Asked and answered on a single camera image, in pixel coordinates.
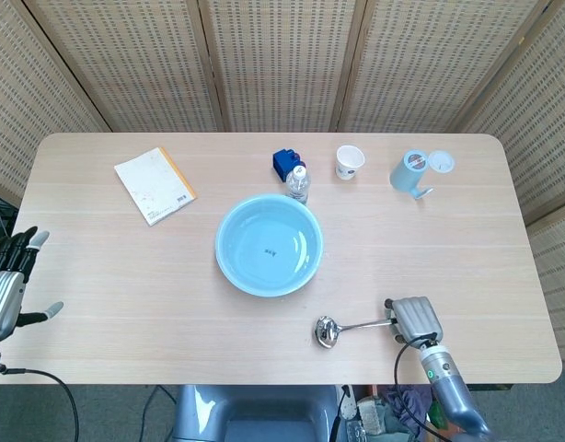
woven partition panel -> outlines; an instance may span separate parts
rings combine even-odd
[[[565,361],[565,207],[528,228],[540,283]]]
[[[379,0],[340,130],[443,132],[535,4]]]
[[[19,203],[46,135],[106,130],[22,16],[0,0],[0,196]]]
[[[565,194],[565,4],[469,122],[503,143],[526,220]]]
[[[31,4],[113,130],[216,131],[185,1]]]
[[[329,130],[354,3],[208,2],[232,131]]]

metal ladle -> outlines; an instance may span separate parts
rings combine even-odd
[[[355,325],[339,325],[338,322],[329,316],[322,316],[317,320],[315,334],[319,345],[325,348],[333,347],[338,341],[340,333],[352,329],[366,329],[369,327],[381,327],[384,325],[392,325],[397,323],[395,319],[375,320],[373,322],[365,322]]]

wire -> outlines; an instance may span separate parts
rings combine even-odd
[[[149,408],[150,403],[152,403],[152,399],[154,398],[154,396],[156,395],[158,390],[164,391],[166,393],[166,395],[170,398],[170,400],[173,401],[176,404],[176,399],[174,399],[174,396],[172,396],[172,394],[168,390],[166,390],[166,388],[164,386],[156,385],[154,387],[154,389],[150,393],[150,396],[149,396],[149,398],[147,398],[147,401],[145,402],[145,405],[144,405],[144,412],[142,413],[142,426],[140,427],[140,430],[139,430],[139,439],[137,439],[139,442],[144,441],[145,417],[147,415],[147,409]],[[167,434],[166,439],[164,439],[164,442],[168,442],[168,440],[172,437],[173,431],[174,431],[174,428],[170,429],[170,432]]]
[[[0,216],[0,227],[2,227],[3,230],[5,231],[5,235],[7,235],[10,238],[10,235],[8,235],[8,232],[6,231],[5,223],[3,223],[3,218],[1,216]]]
[[[80,437],[80,421],[78,420],[78,410],[76,409],[76,402],[74,400],[74,396],[72,396],[72,391],[70,391],[68,386],[65,385],[61,379],[59,379],[57,376],[54,376],[52,373],[48,373],[47,371],[32,370],[29,368],[7,368],[4,364],[0,364],[0,373],[3,375],[24,375],[30,373],[33,375],[45,376],[46,378],[53,379],[58,384],[60,384],[60,387],[63,388],[65,394],[70,400],[70,405],[72,405],[72,413],[74,414],[74,442],[78,442],[78,438]]]
[[[401,356],[403,356],[403,354],[405,353],[405,351],[416,341],[427,341],[427,340],[433,340],[436,339],[436,333],[430,333],[430,334],[424,334],[422,336],[418,336],[415,339],[412,339],[411,341],[409,341],[408,343],[406,343],[405,345],[403,345],[403,347],[401,348],[401,350],[399,350],[399,353],[397,355],[397,358],[395,359],[395,367],[393,368],[393,380],[395,382],[395,390],[397,391],[397,395],[399,397],[399,400],[401,401],[401,404],[403,405],[403,408],[405,409],[406,412],[408,412],[409,417],[411,417],[411,419],[413,419],[415,421],[415,423],[417,425],[419,425],[421,428],[423,428],[424,430],[426,430],[428,433],[438,437],[440,440],[442,440],[443,442],[452,442],[450,439],[448,439],[447,437],[442,436],[440,433],[437,433],[435,431],[433,431],[429,426],[427,426],[426,424],[424,424],[422,421],[420,421],[420,419],[418,419],[413,412],[409,409],[408,405],[405,403],[405,401],[403,400],[403,394],[401,393],[401,387],[399,386],[399,382],[397,379],[397,372],[398,372],[398,367],[399,367],[399,360],[401,359]]]

light blue bowl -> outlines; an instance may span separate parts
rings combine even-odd
[[[284,195],[257,195],[234,207],[215,240],[217,262],[237,288],[280,297],[305,285],[323,254],[321,228],[304,205]]]

water bottle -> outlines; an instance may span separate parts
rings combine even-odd
[[[299,203],[307,203],[311,178],[303,166],[295,166],[286,177],[286,196],[295,198]]]

